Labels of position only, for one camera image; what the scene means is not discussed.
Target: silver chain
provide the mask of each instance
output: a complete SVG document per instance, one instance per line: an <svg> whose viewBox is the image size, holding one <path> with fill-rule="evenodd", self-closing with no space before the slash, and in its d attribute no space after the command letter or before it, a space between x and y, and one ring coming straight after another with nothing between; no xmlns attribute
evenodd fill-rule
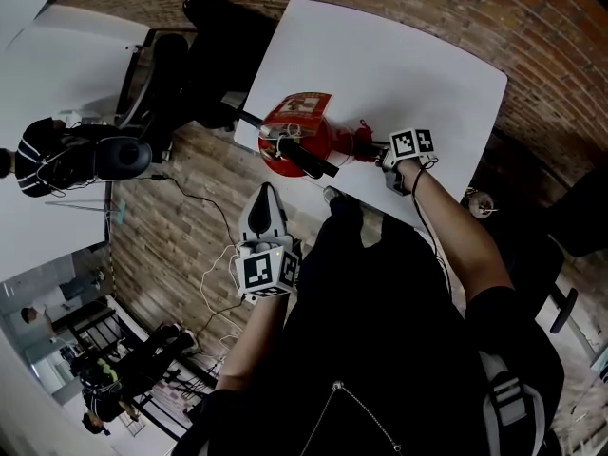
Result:
<svg viewBox="0 0 608 456"><path fill-rule="evenodd" d="M333 396L335 395L335 393L336 393L338 390L343 390L343 391L345 391L345 392L346 392L348 395L350 395L350 396L352 397L352 399L353 399L353 400L354 400L354 401L355 401L357 404L359 404L359 406L361 406L361 408L363 408L363 410L364 410L365 412L367 412L367 413L370 415L370 417L371 417L371 419L373 420L373 422L375 422L375 423L376 423L376 425L377 425L377 426L378 426L378 427L379 427L379 428L382 430L382 432L384 432L385 436L387 436L387 438L389 439L390 444L392 445L392 449L393 449L393 450L394 450L394 451L395 451L397 454L399 454L399 456L403 456L403 455L401 454L401 446L400 446L400 445L398 445L397 443L395 443L395 441L394 441L394 440L393 440L393 439L392 439L392 438L389 436L389 433L387 432L387 430L386 430L386 429L384 429L384 428L382 427L382 424L380 424L380 423L378 422L378 419L376 419L376 418L374 417L374 415L373 415L373 414L370 412L370 410L369 410L367 407L365 407L365 405L363 404L363 402L361 402L361 401L360 401L358 398L356 398L356 397L354 396L354 394L353 394L353 393L352 393L350 390L348 390L348 389L347 389L347 388L344 386L344 382L341 382L340 380L336 380L335 382L333 382L333 383L332 383L332 393L330 394L330 397L327 399L327 402L325 403L325 407L324 407L324 408L323 408L323 410L321 411L321 415L319 415L319 418L318 418L318 420L316 421L316 424L314 425L313 432L311 432L311 435L310 435L310 437L308 438L308 441L306 442L306 445L304 446L304 449L302 449L302 452L300 453L300 456L304 456L304 453L306 452L306 449L308 449L308 446L309 446L309 444L311 443L311 440L313 439L314 434L316 433L316 430L317 430L317 429L318 429L318 427L319 427L319 424L321 424L321 420L323 419L323 416L325 415L325 412L327 411L327 407L329 407L329 406L330 406L330 402L332 401Z"/></svg>

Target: striped shirt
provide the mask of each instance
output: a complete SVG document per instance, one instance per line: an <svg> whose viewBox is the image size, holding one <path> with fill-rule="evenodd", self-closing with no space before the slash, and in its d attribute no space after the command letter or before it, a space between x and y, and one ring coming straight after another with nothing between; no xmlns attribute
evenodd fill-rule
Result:
<svg viewBox="0 0 608 456"><path fill-rule="evenodd" d="M40 168L44 159L61 148L60 134L54 130L51 118L34 122L28 127L15 154L15 176L24 194L33 198L50 194L51 188L45 184L50 171Z"/></svg>

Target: person in black clothes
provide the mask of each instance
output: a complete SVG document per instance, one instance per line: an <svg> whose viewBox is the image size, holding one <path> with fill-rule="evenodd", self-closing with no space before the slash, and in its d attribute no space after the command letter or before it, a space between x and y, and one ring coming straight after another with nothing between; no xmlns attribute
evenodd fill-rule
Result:
<svg viewBox="0 0 608 456"><path fill-rule="evenodd" d="M85 124L66 129L61 120L46 118L24 132L17 151L0 149L0 179L14 174L23 193L40 198L92 177L90 152L94 143L114 135L109 125ZM67 150L78 143L78 150ZM53 161L62 155L61 161Z"/></svg>
<svg viewBox="0 0 608 456"><path fill-rule="evenodd" d="M170 338L176 339L155 354ZM104 422L113 421L123 412L137 420L137 412L131 405L133 398L151 390L180 353L194 346L192 332L181 332L178 325L163 326L119 362L108 364L101 358L95 360L80 373L88 408L83 417L85 427L93 434L107 435Z"/></svg>
<svg viewBox="0 0 608 456"><path fill-rule="evenodd" d="M465 289L465 318L413 228L385 216L366 249L358 204L326 189L332 214L302 262L287 322L287 295L258 301L174 456L495 455L486 415L499 419L498 453L534 453L560 400L561 361L484 227L419 162L398 167L409 191L418 178L416 199ZM490 387L484 353L508 367L507 392Z"/></svg>

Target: white table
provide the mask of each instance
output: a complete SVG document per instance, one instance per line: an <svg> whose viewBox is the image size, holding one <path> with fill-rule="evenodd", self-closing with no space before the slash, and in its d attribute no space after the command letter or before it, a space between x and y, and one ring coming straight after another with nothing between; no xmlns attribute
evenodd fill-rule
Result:
<svg viewBox="0 0 608 456"><path fill-rule="evenodd" d="M376 141L390 132L431 130L440 161L432 170L460 200L485 149L506 76L468 52L415 28L363 11L292 0L257 72L245 110L265 117L287 95L331 93L326 115L352 129L365 120ZM241 121L235 141L257 149L257 133ZM342 158L332 158L339 164ZM332 185L373 207L419 226L411 200L385 186L372 163L352 162L335 178L273 184L285 202L323 219L318 188Z"/></svg>

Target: person in white shirt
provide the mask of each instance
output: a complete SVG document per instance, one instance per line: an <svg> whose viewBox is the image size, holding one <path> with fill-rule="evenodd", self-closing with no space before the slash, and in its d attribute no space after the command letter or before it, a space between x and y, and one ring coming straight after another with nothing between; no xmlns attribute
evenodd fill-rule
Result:
<svg viewBox="0 0 608 456"><path fill-rule="evenodd" d="M78 297L91 286L99 291L102 288L101 282L103 282L104 279L105 274L102 269L91 272L88 275L74 277L69 282L58 285L48 294L41 295L34 299L31 307L23 308L21 310L21 317L29 324L30 322L35 321L39 315L43 316L51 333L53 336L56 336L57 334L52 325L53 319L48 315L48 310L63 307L69 311L69 306L66 304L69 300Z"/></svg>

